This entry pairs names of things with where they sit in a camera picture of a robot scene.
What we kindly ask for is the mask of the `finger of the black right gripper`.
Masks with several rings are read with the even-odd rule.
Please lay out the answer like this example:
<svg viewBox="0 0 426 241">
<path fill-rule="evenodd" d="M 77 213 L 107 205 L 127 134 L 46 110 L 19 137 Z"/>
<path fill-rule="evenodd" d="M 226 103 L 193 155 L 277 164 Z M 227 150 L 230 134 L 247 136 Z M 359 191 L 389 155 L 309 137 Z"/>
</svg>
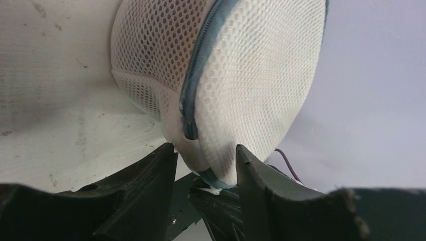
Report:
<svg viewBox="0 0 426 241">
<path fill-rule="evenodd" d="M 166 239 L 174 240 L 200 220 L 212 240 L 245 240 L 237 187 L 215 196 L 201 188 L 205 184 L 194 174 L 174 183 Z"/>
</svg>

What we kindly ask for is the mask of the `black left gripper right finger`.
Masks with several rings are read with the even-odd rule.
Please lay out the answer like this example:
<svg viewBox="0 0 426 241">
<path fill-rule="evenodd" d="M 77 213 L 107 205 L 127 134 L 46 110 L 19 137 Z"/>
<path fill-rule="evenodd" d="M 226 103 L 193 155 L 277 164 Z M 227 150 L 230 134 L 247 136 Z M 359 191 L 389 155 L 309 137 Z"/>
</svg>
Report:
<svg viewBox="0 0 426 241">
<path fill-rule="evenodd" d="M 236 146 L 238 191 L 247 240 L 368 240 L 353 192 L 302 186 Z"/>
</svg>

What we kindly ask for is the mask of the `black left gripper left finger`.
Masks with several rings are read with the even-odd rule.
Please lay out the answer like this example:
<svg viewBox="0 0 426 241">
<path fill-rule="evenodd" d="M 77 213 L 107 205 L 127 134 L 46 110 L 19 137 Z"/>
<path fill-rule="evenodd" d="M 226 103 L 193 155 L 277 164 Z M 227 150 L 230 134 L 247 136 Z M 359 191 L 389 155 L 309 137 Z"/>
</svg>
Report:
<svg viewBox="0 0 426 241">
<path fill-rule="evenodd" d="M 1 185 L 1 240 L 165 240 L 177 153 L 164 143 L 77 191 Z"/>
</svg>

